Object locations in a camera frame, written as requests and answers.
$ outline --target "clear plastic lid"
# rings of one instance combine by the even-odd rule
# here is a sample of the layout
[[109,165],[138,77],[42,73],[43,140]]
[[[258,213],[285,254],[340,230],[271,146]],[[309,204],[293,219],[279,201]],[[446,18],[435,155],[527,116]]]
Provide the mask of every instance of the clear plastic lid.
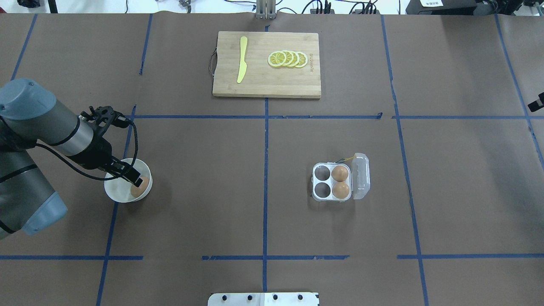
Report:
[[355,200],[360,200],[370,190],[370,168],[368,157],[363,153],[355,153],[351,160],[351,186]]

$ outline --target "gray tabletop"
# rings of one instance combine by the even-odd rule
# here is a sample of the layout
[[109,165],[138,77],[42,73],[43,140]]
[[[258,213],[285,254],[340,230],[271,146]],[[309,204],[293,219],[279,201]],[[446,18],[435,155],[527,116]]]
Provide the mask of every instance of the gray tabletop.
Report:
[[[543,27],[506,16],[0,14],[0,83],[28,77],[75,113],[130,115],[153,175],[145,199],[118,204],[31,150],[69,212],[0,241],[0,304],[312,291],[321,305],[542,305],[544,113],[526,104],[544,91]],[[213,97],[220,30],[319,33],[322,98]],[[106,138],[132,155],[126,130]],[[314,201],[313,165],[355,152],[370,159],[366,197]]]

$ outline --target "knife handle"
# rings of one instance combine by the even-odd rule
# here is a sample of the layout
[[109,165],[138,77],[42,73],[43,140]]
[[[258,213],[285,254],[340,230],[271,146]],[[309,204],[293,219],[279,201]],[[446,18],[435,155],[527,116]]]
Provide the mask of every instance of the knife handle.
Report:
[[245,36],[240,37],[240,62],[245,62],[245,49],[248,46],[248,38]]

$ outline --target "blue joint cap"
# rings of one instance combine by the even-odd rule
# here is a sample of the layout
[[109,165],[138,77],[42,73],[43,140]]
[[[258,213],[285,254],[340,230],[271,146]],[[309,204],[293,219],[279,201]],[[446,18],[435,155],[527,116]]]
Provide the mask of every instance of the blue joint cap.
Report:
[[39,117],[53,108],[57,98],[29,78],[18,78],[0,88],[0,116],[10,120]]
[[55,191],[47,200],[45,200],[38,210],[32,214],[30,219],[22,227],[22,230],[27,233],[27,235],[32,236],[62,219],[67,212],[68,208],[64,205],[58,192]]

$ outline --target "white bracket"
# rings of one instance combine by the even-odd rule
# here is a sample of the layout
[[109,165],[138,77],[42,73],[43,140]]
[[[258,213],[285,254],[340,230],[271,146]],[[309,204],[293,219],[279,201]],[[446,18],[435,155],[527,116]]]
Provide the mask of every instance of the white bracket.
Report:
[[319,306],[315,292],[215,293],[208,306]]
[[276,19],[276,0],[257,0],[257,19]]

